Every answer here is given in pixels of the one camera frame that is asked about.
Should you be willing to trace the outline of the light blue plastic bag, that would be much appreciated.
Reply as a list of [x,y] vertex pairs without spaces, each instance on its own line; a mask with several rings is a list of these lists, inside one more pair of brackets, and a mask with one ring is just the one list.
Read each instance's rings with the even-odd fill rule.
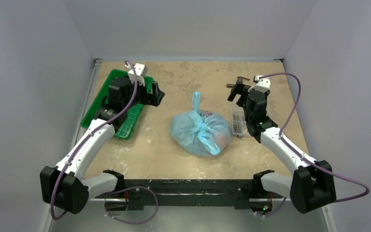
[[218,113],[200,109],[200,92],[192,95],[192,110],[175,115],[170,135],[184,150],[200,157],[220,155],[232,138],[229,123]]

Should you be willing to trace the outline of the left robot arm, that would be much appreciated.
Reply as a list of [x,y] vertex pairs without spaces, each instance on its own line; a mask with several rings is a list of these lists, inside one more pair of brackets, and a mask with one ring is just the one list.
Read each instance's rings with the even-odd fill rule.
[[150,88],[128,76],[111,81],[108,94],[101,100],[78,144],[54,167],[45,166],[40,173],[43,201],[50,204],[52,212],[57,207],[64,213],[78,214],[92,198],[106,193],[114,198],[123,195],[123,174],[105,170],[85,179],[85,173],[104,144],[128,119],[130,108],[138,104],[157,107],[164,96],[156,81],[151,82]]

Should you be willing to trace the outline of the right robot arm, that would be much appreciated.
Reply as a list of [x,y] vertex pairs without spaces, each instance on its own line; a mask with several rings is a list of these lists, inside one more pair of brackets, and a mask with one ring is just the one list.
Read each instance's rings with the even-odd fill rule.
[[259,197],[274,192],[289,198],[302,214],[335,202],[335,184],[329,174],[331,165],[325,160],[315,160],[283,138],[281,129],[267,115],[269,93],[269,90],[261,92],[250,90],[245,84],[235,84],[228,96],[229,102],[236,95],[240,96],[236,104],[243,109],[248,133],[273,152],[292,173],[292,177],[273,170],[257,173],[253,176],[250,191]]

